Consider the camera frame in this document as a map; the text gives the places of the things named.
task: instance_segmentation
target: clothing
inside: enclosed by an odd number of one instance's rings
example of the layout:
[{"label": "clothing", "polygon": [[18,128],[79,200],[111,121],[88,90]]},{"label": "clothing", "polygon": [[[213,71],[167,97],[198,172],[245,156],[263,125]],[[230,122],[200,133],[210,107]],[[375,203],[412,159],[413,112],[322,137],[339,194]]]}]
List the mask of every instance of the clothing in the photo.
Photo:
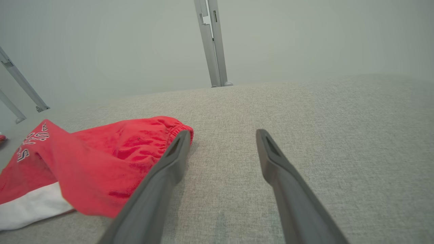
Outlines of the clothing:
[{"label": "clothing", "polygon": [[37,126],[0,175],[0,230],[72,209],[114,218],[176,135],[170,117],[133,119],[68,133]]}]

